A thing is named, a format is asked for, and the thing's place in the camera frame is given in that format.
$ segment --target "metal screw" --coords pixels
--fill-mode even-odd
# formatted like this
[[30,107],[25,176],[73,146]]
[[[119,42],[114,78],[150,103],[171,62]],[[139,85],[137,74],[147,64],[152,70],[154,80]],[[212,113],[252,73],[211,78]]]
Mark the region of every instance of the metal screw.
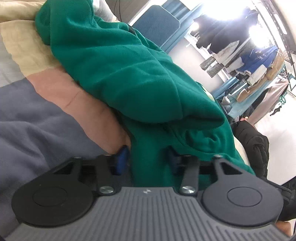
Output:
[[184,186],[184,187],[181,187],[181,192],[184,194],[192,194],[196,192],[196,189],[191,186]]
[[100,187],[100,192],[103,194],[111,194],[114,192],[114,188],[109,186],[103,186]]
[[220,158],[223,158],[223,156],[221,156],[221,155],[214,155],[214,159],[220,159]]

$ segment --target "black round pad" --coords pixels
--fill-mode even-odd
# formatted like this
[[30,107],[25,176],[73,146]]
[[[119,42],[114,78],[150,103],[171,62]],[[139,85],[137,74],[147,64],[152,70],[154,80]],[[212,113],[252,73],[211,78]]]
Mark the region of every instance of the black round pad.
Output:
[[204,191],[202,202],[217,219],[241,227],[274,222],[283,207],[280,192],[251,174],[218,180]]
[[234,205],[240,207],[253,207],[261,202],[262,195],[253,188],[239,187],[231,189],[227,194],[227,198]]
[[90,188],[70,175],[51,174],[18,189],[12,198],[12,209],[21,222],[54,227],[82,217],[93,199]]

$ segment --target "green hoodie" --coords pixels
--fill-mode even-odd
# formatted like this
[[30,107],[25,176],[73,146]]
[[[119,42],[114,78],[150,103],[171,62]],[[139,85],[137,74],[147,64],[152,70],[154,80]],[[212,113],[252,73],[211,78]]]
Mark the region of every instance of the green hoodie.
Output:
[[[132,141],[136,186],[180,185],[164,149],[210,161],[221,154],[244,164],[229,123],[213,97],[157,45],[125,23],[94,15],[91,0],[47,0],[36,15],[43,42],[88,93],[118,111]],[[200,178],[202,187],[210,184]]]

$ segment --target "circular button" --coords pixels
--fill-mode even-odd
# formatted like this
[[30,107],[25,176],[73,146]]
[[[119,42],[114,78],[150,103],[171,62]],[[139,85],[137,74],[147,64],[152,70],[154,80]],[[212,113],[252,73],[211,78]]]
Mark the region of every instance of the circular button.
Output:
[[184,186],[184,187],[181,187],[181,192],[184,194],[192,194],[196,192],[196,189],[191,186]]
[[262,200],[260,192],[249,187],[237,187],[227,193],[228,200],[239,207],[253,207]]
[[103,194],[111,194],[114,192],[114,188],[109,186],[103,186],[100,187],[100,192]]
[[59,187],[48,187],[38,190],[33,200],[40,206],[52,207],[62,204],[67,199],[67,192]]

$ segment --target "hanging clothes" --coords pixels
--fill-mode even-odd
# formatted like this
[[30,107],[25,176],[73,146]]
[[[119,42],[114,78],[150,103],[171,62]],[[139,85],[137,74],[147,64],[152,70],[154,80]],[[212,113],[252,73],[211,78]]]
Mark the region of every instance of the hanging clothes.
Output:
[[264,100],[265,95],[267,94],[269,88],[262,92],[262,94],[255,100],[255,102],[252,104],[252,107],[254,110],[258,107],[258,105],[261,104],[261,102]]
[[191,32],[191,35],[193,35],[193,36],[195,36],[196,34],[198,34],[199,36],[202,35],[213,24],[215,24],[217,22],[216,19],[211,18],[206,14],[199,16],[198,18],[194,19],[193,21],[195,23],[197,23],[199,26],[199,28],[197,30]]
[[255,48],[251,52],[248,52],[241,56],[244,66],[237,71],[246,75],[250,75],[247,82],[250,85],[254,85],[267,71],[267,68],[273,63],[278,48],[271,46],[266,49]]
[[239,57],[236,59],[226,70],[230,73],[231,71],[234,71],[236,69],[239,69],[244,66],[244,63],[242,61],[242,58]]
[[268,87],[268,91],[264,96],[264,99],[249,117],[248,122],[254,125],[260,121],[270,111],[270,108],[278,102],[279,97],[285,92],[288,84],[289,81],[287,79],[277,76],[273,85]]
[[220,52],[212,53],[213,57],[217,60],[218,63],[223,63],[239,46],[239,40],[230,43],[226,48],[222,49]]
[[[278,75],[282,71],[284,66],[285,66],[285,63],[283,63],[280,70],[275,74]],[[254,101],[262,94],[262,92],[274,81],[267,80],[256,92],[249,95],[243,102],[241,103],[238,103],[237,101],[233,102],[232,109],[228,113],[228,115],[231,116],[232,118],[236,118],[237,116],[242,115],[249,108],[249,106],[251,106],[254,103]]]
[[213,38],[223,29],[225,26],[229,24],[229,21],[216,21],[213,23],[211,27],[209,27],[203,34],[200,35],[200,39],[196,43],[196,47],[199,49],[201,47],[207,48]]
[[270,116],[273,116],[275,115],[277,112],[280,112],[281,111],[281,106],[279,106],[278,108],[274,109],[274,112],[270,115]]
[[210,50],[218,55],[220,51],[228,54],[225,49],[238,41],[234,50],[228,54],[230,56],[237,47],[241,46],[249,38],[249,29],[258,23],[258,14],[258,12],[252,12],[246,18],[231,21],[213,38]]
[[272,67],[268,69],[266,75],[261,80],[256,82],[253,86],[250,86],[248,89],[242,90],[237,97],[237,102],[240,103],[244,101],[249,95],[257,91],[267,80],[274,80],[279,70],[282,68],[284,61],[285,59],[283,52],[281,49],[279,49],[276,58],[273,61]]

